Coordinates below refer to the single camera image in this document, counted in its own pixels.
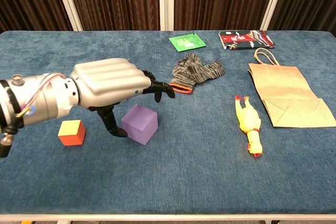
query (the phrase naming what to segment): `wire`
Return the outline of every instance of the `wire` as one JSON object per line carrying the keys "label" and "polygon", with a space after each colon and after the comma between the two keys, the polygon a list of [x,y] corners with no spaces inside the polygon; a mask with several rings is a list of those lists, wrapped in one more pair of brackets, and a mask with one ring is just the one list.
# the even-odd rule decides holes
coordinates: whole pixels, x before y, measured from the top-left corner
{"label": "wire", "polygon": [[31,97],[29,99],[26,100],[26,102],[24,103],[24,105],[21,108],[20,113],[16,114],[17,118],[22,117],[25,113],[27,113],[27,111],[29,110],[30,106],[32,105],[32,103],[36,100],[36,98],[38,97],[38,95],[40,94],[41,90],[44,88],[44,86],[46,84],[48,84],[53,78],[57,77],[57,76],[61,76],[63,79],[66,78],[66,76],[62,73],[49,73],[47,74],[42,81],[40,82],[37,90],[31,95]]}

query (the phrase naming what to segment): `black fingertip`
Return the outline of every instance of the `black fingertip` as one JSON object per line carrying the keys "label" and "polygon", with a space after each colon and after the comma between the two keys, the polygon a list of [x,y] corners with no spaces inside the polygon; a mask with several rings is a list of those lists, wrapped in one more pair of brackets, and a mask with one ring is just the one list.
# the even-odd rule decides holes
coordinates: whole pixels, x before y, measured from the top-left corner
{"label": "black fingertip", "polygon": [[154,99],[157,103],[159,103],[161,101],[161,96],[162,96],[162,92],[155,93]]}
{"label": "black fingertip", "polygon": [[113,129],[113,130],[109,130],[109,132],[113,136],[117,136],[117,137],[127,137],[128,136],[127,132],[122,128],[116,128],[116,129]]}
{"label": "black fingertip", "polygon": [[170,97],[170,98],[175,98],[175,92],[174,92],[174,89],[172,86],[168,85],[167,86],[168,89],[167,89],[167,95]]}
{"label": "black fingertip", "polygon": [[0,158],[7,157],[9,151],[11,150],[11,145],[2,145],[0,144]]}

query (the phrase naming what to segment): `book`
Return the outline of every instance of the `book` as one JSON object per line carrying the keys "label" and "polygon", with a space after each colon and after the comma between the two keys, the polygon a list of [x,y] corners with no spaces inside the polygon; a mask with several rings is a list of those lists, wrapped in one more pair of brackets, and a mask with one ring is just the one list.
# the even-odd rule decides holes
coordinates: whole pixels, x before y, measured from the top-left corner
{"label": "book", "polygon": [[224,30],[218,33],[224,49],[275,48],[263,30]]}
{"label": "book", "polygon": [[178,52],[206,46],[204,41],[195,33],[173,37],[169,40]]}

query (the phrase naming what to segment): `brown paper bag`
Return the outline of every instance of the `brown paper bag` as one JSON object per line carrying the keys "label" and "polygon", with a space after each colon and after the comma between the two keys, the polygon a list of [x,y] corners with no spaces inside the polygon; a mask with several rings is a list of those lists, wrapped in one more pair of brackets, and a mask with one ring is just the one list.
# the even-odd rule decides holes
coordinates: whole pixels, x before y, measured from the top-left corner
{"label": "brown paper bag", "polygon": [[[261,50],[267,51],[273,58]],[[262,62],[264,55],[270,64]],[[326,103],[310,89],[297,67],[281,66],[265,48],[255,52],[257,64],[250,63],[256,90],[274,127],[335,127],[336,120]]]}

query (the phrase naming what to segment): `foam block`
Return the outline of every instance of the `foam block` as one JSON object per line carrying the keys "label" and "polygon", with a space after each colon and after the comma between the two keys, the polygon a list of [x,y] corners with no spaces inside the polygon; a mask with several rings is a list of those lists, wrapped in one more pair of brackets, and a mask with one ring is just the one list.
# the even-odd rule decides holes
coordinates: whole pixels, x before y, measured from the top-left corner
{"label": "foam block", "polygon": [[128,137],[145,145],[158,129],[158,117],[155,111],[136,104],[121,119]]}
{"label": "foam block", "polygon": [[84,142],[86,129],[80,120],[63,121],[58,137],[63,145],[81,145]]}

